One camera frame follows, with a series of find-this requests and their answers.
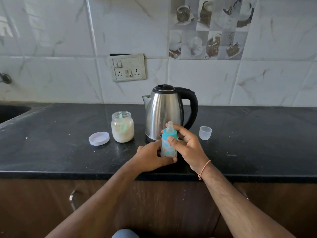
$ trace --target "wall plate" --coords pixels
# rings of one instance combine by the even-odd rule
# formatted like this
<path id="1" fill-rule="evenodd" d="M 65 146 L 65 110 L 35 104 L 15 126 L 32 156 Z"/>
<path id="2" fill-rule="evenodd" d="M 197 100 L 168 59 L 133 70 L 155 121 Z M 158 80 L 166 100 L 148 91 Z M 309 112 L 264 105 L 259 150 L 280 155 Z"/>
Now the wall plate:
<path id="1" fill-rule="evenodd" d="M 110 56 L 108 62 L 114 82 L 146 79 L 144 55 L 142 53 Z"/>

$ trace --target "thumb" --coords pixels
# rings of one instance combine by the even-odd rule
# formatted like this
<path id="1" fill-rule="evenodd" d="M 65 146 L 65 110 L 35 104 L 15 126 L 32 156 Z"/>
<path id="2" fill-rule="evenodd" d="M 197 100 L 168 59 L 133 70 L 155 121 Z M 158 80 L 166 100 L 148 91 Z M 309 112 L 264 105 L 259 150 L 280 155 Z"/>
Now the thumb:
<path id="1" fill-rule="evenodd" d="M 177 162 L 177 157 L 164 157 L 161 158 L 161 164 L 162 166 L 168 165 L 168 164 L 173 164 Z"/>
<path id="2" fill-rule="evenodd" d="M 183 154 L 184 151 L 187 149 L 187 146 L 181 144 L 177 139 L 175 139 L 172 136 L 167 137 L 167 141 L 170 143 L 170 145 L 174 147 L 174 149 L 176 149 L 181 154 Z"/>

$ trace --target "person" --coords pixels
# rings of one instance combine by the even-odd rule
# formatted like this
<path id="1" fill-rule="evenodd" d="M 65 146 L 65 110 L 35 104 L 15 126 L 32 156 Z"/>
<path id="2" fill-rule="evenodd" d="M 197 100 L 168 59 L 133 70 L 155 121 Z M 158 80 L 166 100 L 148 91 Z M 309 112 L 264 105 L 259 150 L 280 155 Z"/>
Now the person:
<path id="1" fill-rule="evenodd" d="M 237 191 L 209 162 L 196 135 L 184 127 L 178 125 L 173 127 L 177 130 L 180 139 L 168 137 L 168 142 L 183 156 L 193 171 L 197 174 L 201 173 L 201 178 L 234 238 L 294 238 L 290 232 Z M 158 157 L 160 147 L 160 141 L 149 143 L 144 147 L 140 146 L 133 158 L 89 200 L 49 233 L 47 238 L 104 237 L 107 224 L 113 220 L 115 208 L 133 180 L 142 172 L 152 171 L 177 161 L 176 157 Z M 119 230 L 113 238 L 138 238 L 138 236 L 131 230 Z"/>

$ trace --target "kitchen sink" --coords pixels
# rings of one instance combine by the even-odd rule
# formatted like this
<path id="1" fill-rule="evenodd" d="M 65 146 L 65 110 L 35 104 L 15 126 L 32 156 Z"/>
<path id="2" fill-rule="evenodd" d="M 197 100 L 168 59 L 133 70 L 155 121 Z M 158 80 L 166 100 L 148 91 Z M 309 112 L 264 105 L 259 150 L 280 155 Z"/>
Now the kitchen sink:
<path id="1" fill-rule="evenodd" d="M 29 110 L 31 108 L 26 106 L 0 105 L 0 123 L 13 119 Z"/>

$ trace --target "electric kettle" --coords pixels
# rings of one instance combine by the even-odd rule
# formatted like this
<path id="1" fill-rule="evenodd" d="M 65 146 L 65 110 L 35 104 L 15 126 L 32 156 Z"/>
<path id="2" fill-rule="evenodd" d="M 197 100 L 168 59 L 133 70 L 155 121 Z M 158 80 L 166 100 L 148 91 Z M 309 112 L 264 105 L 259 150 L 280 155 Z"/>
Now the electric kettle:
<path id="1" fill-rule="evenodd" d="M 165 124 L 172 121 L 189 129 L 197 117 L 198 101 L 195 93 L 187 88 L 173 87 L 161 84 L 152 89 L 150 95 L 142 96 L 145 113 L 145 134 L 149 142 L 161 140 L 161 130 Z M 182 99 L 191 102 L 191 114 L 185 125 Z"/>

